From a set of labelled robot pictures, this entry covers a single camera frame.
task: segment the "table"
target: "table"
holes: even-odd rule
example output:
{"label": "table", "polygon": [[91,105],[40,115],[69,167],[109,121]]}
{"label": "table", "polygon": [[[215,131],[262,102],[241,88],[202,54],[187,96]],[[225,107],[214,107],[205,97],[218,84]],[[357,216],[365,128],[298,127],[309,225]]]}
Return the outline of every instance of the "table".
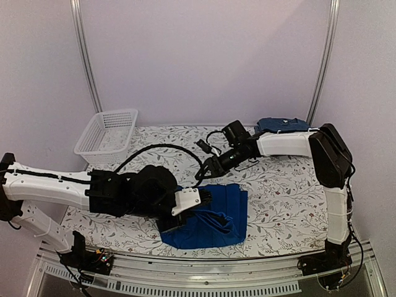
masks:
{"label": "table", "polygon": [[[136,127],[129,155],[150,144],[177,144],[192,150],[201,160],[208,155],[194,143],[222,127],[155,126]],[[252,127],[247,130],[253,134]],[[223,150],[228,144],[222,134],[209,142]],[[195,183],[198,164],[184,152],[171,148],[149,150],[134,159],[123,172],[137,172],[145,165],[170,169],[179,185]],[[243,169],[249,163],[241,164]],[[89,166],[113,170],[117,164]],[[324,248],[327,234],[326,201],[315,177],[313,163],[305,157],[266,157],[242,171],[232,170],[225,177],[202,184],[238,183],[248,191],[247,235],[245,242],[221,248],[179,250],[161,242],[154,220],[89,213],[69,207],[62,225],[81,232],[87,244],[121,252],[153,256],[189,258],[240,258],[295,254]]]}

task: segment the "blue garment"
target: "blue garment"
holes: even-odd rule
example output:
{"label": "blue garment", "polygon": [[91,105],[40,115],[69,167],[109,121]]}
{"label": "blue garment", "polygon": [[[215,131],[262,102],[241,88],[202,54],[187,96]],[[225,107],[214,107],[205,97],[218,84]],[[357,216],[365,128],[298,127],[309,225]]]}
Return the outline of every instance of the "blue garment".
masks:
{"label": "blue garment", "polygon": [[263,118],[257,122],[254,127],[256,133],[271,132],[277,133],[291,133],[291,132],[306,132],[310,125],[302,119],[284,119],[284,118]]}
{"label": "blue garment", "polygon": [[194,216],[174,231],[161,233],[164,243],[178,249],[202,249],[242,243],[248,223],[248,192],[238,184],[208,185],[212,202],[193,210]]}

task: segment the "floral tablecloth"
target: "floral tablecloth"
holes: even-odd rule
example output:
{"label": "floral tablecloth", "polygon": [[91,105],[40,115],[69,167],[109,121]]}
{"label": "floral tablecloth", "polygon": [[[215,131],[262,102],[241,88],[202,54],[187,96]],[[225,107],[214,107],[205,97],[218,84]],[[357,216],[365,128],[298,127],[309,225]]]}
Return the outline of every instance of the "floral tablecloth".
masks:
{"label": "floral tablecloth", "polygon": [[[178,144],[206,155],[194,143],[220,127],[136,127],[129,154],[150,144]],[[222,134],[209,142],[228,150]],[[149,150],[134,159],[121,172],[141,170],[145,165],[163,165],[176,176],[181,186],[192,186],[198,164],[190,156],[172,148]],[[249,166],[242,164],[241,169]],[[90,166],[113,170],[117,164]],[[202,184],[238,183],[248,191],[247,235],[245,242],[221,248],[179,250],[161,242],[155,222],[146,218],[89,213],[69,207],[62,225],[86,236],[87,244],[141,254],[173,257],[234,258],[278,256],[315,251],[324,247],[327,234],[326,203],[318,184],[312,160],[304,157],[267,157],[259,164],[232,170],[227,176]]]}

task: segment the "folded clothing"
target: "folded clothing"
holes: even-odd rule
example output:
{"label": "folded clothing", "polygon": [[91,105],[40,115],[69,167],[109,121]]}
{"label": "folded clothing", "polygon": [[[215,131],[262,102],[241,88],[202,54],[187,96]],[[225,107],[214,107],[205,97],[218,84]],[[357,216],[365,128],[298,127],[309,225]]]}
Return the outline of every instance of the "folded clothing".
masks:
{"label": "folded clothing", "polygon": [[285,118],[262,118],[254,127],[256,133],[291,133],[306,132],[311,128],[306,121],[302,119],[285,119]]}
{"label": "folded clothing", "polygon": [[242,243],[248,220],[248,192],[239,184],[208,185],[212,202],[194,209],[187,223],[174,231],[163,232],[164,243],[178,249],[202,249]]}

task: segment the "floral pattern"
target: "floral pattern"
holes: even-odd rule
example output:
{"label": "floral pattern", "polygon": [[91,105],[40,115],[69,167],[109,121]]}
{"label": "floral pattern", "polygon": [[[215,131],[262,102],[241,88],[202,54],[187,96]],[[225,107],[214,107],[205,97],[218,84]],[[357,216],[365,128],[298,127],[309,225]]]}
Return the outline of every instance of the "floral pattern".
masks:
{"label": "floral pattern", "polygon": [[[208,155],[194,143],[219,127],[137,127],[129,154],[155,143],[181,145],[201,160]],[[222,134],[209,139],[225,152],[228,144]],[[138,156],[121,172],[136,172],[145,165],[163,165],[171,170],[181,186],[192,186],[198,164],[184,152],[172,148],[149,150]],[[266,157],[252,167],[245,162],[241,171],[231,170],[225,177],[202,184],[238,183],[248,191],[246,240],[234,246],[180,250],[161,241],[155,222],[147,218],[89,213],[69,207],[63,226],[81,232],[87,243],[115,251],[156,256],[192,258],[261,257],[314,251],[324,247],[327,214],[323,188],[316,180],[312,160],[304,157]],[[113,170],[117,164],[90,166]]]}

